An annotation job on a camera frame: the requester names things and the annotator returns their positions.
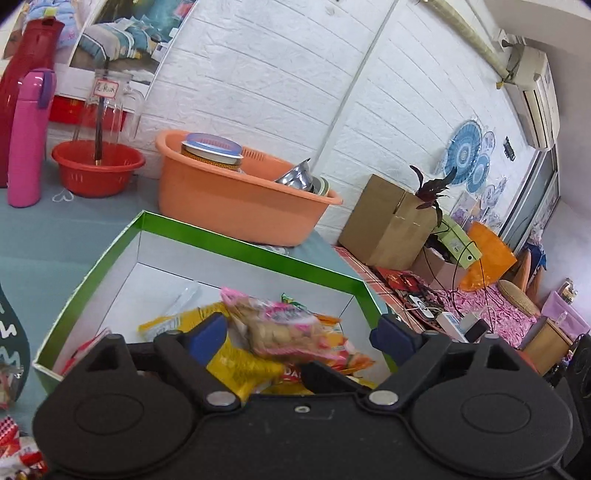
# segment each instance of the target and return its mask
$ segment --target cardboard box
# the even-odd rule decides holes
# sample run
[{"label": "cardboard box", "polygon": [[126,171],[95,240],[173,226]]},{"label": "cardboard box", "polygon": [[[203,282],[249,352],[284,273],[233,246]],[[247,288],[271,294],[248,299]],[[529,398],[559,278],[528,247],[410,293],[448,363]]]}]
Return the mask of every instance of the cardboard box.
[{"label": "cardboard box", "polygon": [[408,270],[437,225],[435,208],[394,183],[372,175],[339,237],[371,267]]},{"label": "cardboard box", "polygon": [[194,281],[194,306],[220,301],[229,287],[260,299],[285,293],[313,312],[340,317],[343,333],[375,365],[362,372],[381,383],[395,364],[369,342],[381,315],[365,283],[316,265],[153,213],[142,212],[114,240],[78,286],[33,362],[49,392],[74,351],[102,329],[143,342],[138,326],[162,315]]},{"label": "cardboard box", "polygon": [[[433,290],[441,290],[442,286],[446,290],[455,290],[466,275],[466,270],[456,264],[446,262],[439,253],[431,248],[426,248],[424,253],[421,251],[410,270],[421,277]],[[454,272],[456,272],[455,282],[453,281]]]}]

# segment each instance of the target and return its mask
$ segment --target air conditioner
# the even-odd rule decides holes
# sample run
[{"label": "air conditioner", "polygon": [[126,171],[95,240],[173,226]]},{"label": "air conditioner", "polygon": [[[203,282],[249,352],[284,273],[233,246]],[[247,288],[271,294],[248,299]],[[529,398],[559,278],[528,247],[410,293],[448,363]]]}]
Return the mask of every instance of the air conditioner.
[{"label": "air conditioner", "polygon": [[537,48],[517,44],[507,69],[514,74],[505,87],[527,142],[537,150],[550,150],[558,137],[560,119],[548,57]]}]

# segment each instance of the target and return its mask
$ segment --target blue decorative plate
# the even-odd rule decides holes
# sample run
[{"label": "blue decorative plate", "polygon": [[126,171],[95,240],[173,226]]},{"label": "blue decorative plate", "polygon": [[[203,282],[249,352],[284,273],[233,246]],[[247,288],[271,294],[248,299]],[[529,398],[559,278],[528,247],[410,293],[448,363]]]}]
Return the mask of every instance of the blue decorative plate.
[{"label": "blue decorative plate", "polygon": [[482,147],[480,148],[480,151],[490,155],[495,149],[495,144],[495,134],[489,130],[484,135],[482,135]]},{"label": "blue decorative plate", "polygon": [[451,172],[453,167],[457,168],[456,178],[452,185],[464,183],[472,173],[480,152],[481,139],[482,130],[474,120],[463,124],[453,137],[447,148],[447,158],[443,167],[446,175]]},{"label": "blue decorative plate", "polygon": [[484,185],[488,176],[488,170],[491,167],[491,159],[486,154],[482,154],[476,160],[472,174],[466,180],[466,190],[470,193],[476,193]]}]

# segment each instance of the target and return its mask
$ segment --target wall decoration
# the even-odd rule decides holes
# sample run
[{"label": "wall decoration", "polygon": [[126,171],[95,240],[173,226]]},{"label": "wall decoration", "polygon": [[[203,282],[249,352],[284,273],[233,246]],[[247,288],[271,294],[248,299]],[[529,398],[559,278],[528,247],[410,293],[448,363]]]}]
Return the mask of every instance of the wall decoration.
[{"label": "wall decoration", "polygon": [[493,232],[499,233],[503,226],[503,219],[499,216],[496,210],[488,210],[483,218],[484,224],[490,228]]},{"label": "wall decoration", "polygon": [[482,130],[474,120],[464,123],[452,138],[446,151],[443,170],[449,174],[453,167],[457,168],[456,178],[452,185],[464,183],[474,168],[480,152]]},{"label": "wall decoration", "polygon": [[133,75],[149,85],[163,59],[162,50],[180,28],[195,0],[107,0],[88,25],[74,51],[70,66],[109,69]]},{"label": "wall decoration", "polygon": [[[66,0],[27,0],[58,2]],[[198,0],[67,0],[93,3],[92,13],[62,63],[56,63],[56,95],[85,100],[94,72],[132,76],[132,88],[147,95],[174,38]]]},{"label": "wall decoration", "polygon": [[484,135],[482,135],[482,146],[480,148],[481,153],[486,153],[488,156],[492,154],[492,151],[495,149],[495,134],[489,130]]},{"label": "wall decoration", "polygon": [[450,217],[466,230],[465,225],[468,219],[477,215],[479,211],[480,207],[478,206],[477,198],[464,190],[453,206]]},{"label": "wall decoration", "polygon": [[476,193],[485,184],[490,167],[491,159],[489,156],[486,154],[480,155],[476,160],[472,172],[468,175],[466,190],[470,193]]},{"label": "wall decoration", "polygon": [[55,17],[65,25],[57,42],[56,63],[67,64],[86,19],[99,3],[100,0],[25,0],[2,52],[2,59],[8,60],[15,54],[29,21]]},{"label": "wall decoration", "polygon": [[505,191],[505,186],[507,185],[507,177],[503,177],[500,179],[498,185],[487,185],[482,193],[482,198],[480,199],[480,203],[482,208],[494,208],[496,204],[499,203],[499,199],[501,195]]}]

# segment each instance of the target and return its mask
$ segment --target wooden cabinet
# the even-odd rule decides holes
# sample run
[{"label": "wooden cabinet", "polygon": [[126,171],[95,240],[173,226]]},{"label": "wooden cabinet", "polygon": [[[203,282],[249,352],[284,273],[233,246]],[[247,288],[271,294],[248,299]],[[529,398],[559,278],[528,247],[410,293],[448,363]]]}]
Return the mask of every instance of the wooden cabinet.
[{"label": "wooden cabinet", "polygon": [[570,338],[548,319],[523,351],[530,357],[540,375],[544,375],[568,353],[571,343]]}]

